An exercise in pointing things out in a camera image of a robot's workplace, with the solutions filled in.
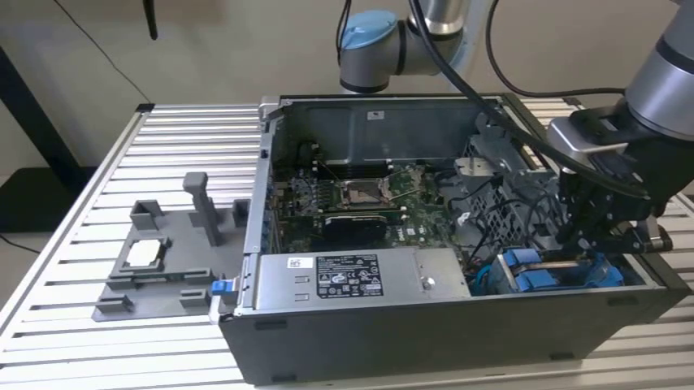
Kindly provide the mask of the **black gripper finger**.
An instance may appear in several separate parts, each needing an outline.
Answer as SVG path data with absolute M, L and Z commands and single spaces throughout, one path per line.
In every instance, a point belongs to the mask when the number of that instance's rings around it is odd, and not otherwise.
M 593 245 L 594 230 L 578 227 L 562 227 L 558 231 L 559 253 L 563 256 L 578 256 L 597 251 Z
M 636 226 L 621 223 L 596 239 L 596 250 L 606 254 L 650 254 L 672 249 L 669 232 L 656 221 L 638 221 Z

